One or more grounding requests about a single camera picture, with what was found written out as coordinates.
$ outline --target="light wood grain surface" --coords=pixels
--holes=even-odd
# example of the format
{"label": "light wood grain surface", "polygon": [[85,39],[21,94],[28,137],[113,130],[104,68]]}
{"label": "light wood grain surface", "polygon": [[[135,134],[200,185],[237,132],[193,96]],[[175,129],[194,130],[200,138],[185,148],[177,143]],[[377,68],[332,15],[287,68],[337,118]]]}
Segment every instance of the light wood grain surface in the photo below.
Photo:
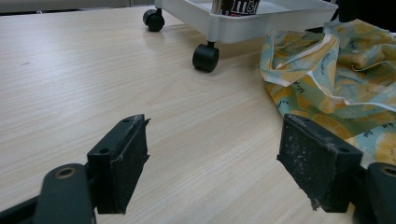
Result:
{"label": "light wood grain surface", "polygon": [[36,196],[44,175],[87,152],[121,119],[145,114],[150,158],[126,215],[98,223],[351,223],[313,211],[276,160],[282,118],[263,88],[262,39],[217,43],[152,7],[0,17],[0,210]]}

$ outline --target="white cart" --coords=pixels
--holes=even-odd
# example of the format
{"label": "white cart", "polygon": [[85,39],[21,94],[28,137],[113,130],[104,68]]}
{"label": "white cart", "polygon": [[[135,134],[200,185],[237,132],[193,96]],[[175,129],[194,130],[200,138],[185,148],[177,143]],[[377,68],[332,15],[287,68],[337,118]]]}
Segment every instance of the white cart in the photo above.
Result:
{"label": "white cart", "polygon": [[212,13],[212,4],[212,0],[156,0],[156,9],[146,11],[143,22],[151,32],[161,31],[163,9],[206,35],[207,44],[197,47],[192,64],[212,72],[219,61],[215,42],[235,43],[262,37],[274,30],[302,31],[322,27],[338,8],[322,0],[261,0],[256,15],[231,17]]}

